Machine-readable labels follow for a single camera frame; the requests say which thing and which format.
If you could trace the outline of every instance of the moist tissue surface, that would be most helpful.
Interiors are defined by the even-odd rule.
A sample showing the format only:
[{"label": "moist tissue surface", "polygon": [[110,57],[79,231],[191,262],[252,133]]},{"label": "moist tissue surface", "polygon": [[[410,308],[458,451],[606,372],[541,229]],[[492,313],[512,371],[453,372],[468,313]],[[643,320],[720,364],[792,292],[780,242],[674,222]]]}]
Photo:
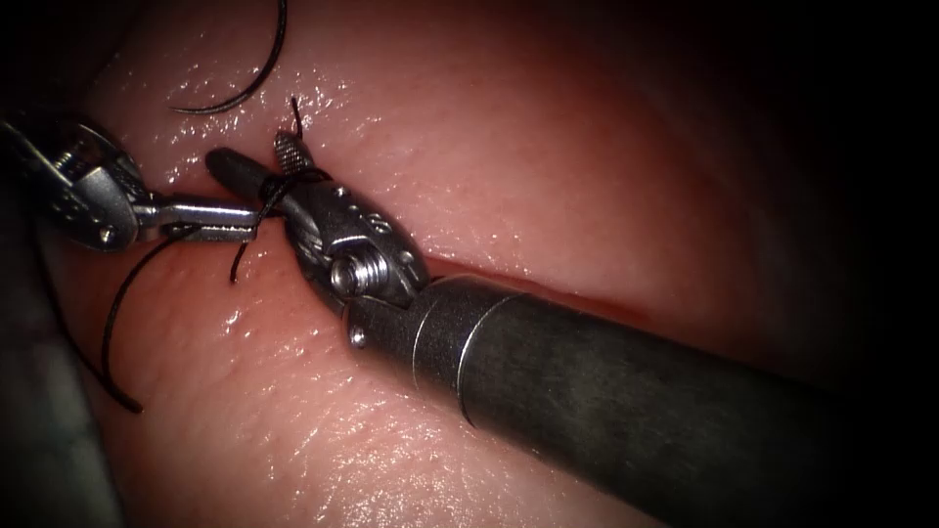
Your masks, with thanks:
[{"label": "moist tissue surface", "polygon": [[[783,221],[797,190],[752,154],[733,94],[715,97],[679,51],[650,56],[639,31],[604,54],[577,36],[602,30],[589,21],[531,13],[292,2],[261,90],[191,116],[167,107],[217,103],[255,76],[275,2],[160,3],[86,109],[152,189],[226,196],[204,154],[226,146],[272,164],[296,96],[319,164],[427,257],[784,374],[834,369],[808,346],[839,331],[813,314],[838,312],[814,282],[810,242]],[[148,248],[96,254],[55,236],[45,248],[69,327],[96,355],[115,289]],[[178,244],[130,289],[113,370],[143,415],[89,386],[134,524],[654,524],[359,365],[280,220],[262,226],[232,286],[235,250]]]}]

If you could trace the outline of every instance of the metal shaft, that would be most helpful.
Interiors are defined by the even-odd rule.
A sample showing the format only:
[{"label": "metal shaft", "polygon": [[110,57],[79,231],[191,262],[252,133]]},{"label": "metal shaft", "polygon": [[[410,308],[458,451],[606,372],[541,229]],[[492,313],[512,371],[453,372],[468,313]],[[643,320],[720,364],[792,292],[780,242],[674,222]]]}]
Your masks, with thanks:
[{"label": "metal shaft", "polygon": [[714,355],[461,276],[351,300],[353,344],[473,425],[675,525],[836,521],[841,406]]}]

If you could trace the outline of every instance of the screw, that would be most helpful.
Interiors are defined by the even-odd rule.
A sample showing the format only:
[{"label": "screw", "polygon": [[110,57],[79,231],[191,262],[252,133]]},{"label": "screw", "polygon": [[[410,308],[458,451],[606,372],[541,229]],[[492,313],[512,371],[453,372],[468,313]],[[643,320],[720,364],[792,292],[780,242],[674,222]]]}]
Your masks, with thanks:
[{"label": "screw", "polygon": [[388,265],[374,250],[360,250],[337,257],[330,269],[330,283],[339,296],[367,295],[388,280]]},{"label": "screw", "polygon": [[330,281],[335,291],[343,297],[351,297],[359,285],[355,276],[355,262],[348,258],[338,258],[333,261],[330,271]]},{"label": "screw", "polygon": [[109,243],[114,238],[114,228],[105,226],[98,232],[98,236],[101,237],[101,242]]},{"label": "screw", "polygon": [[365,348],[365,331],[361,327],[352,327],[349,329],[349,342],[355,348]]}]

